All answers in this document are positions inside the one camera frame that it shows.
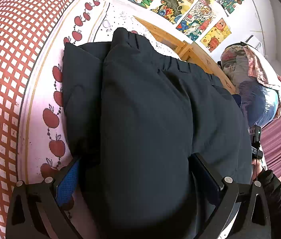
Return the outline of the person's right hand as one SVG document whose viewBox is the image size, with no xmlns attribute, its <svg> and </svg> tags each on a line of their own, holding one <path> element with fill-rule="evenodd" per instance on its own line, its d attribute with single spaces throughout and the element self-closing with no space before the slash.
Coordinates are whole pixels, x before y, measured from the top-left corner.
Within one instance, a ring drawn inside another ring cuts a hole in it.
<svg viewBox="0 0 281 239">
<path fill-rule="evenodd" d="M 254 181 L 257 179 L 258 175 L 264 171 L 264 168 L 261 164 L 261 161 L 258 159 L 252 160 L 252 167 L 253 167 L 252 181 Z"/>
</svg>

